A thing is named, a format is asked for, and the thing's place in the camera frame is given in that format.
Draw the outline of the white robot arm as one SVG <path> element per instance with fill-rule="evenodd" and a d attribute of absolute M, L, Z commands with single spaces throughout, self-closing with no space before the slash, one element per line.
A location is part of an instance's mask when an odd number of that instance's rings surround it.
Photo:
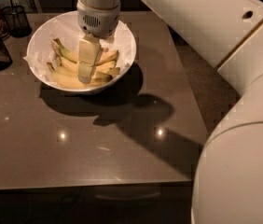
<path fill-rule="evenodd" d="M 258 0 L 142 0 L 240 94 L 203 147 L 192 224 L 263 224 L 263 3 Z M 78 0 L 79 15 L 115 28 L 119 0 Z"/>

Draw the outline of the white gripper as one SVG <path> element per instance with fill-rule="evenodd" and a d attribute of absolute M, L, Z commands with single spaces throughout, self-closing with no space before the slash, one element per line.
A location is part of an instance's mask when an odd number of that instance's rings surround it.
<path fill-rule="evenodd" d="M 89 84 L 101 50 L 100 38 L 113 34 L 118 26 L 118 0 L 77 0 L 78 25 L 86 34 L 79 40 L 78 79 Z"/>

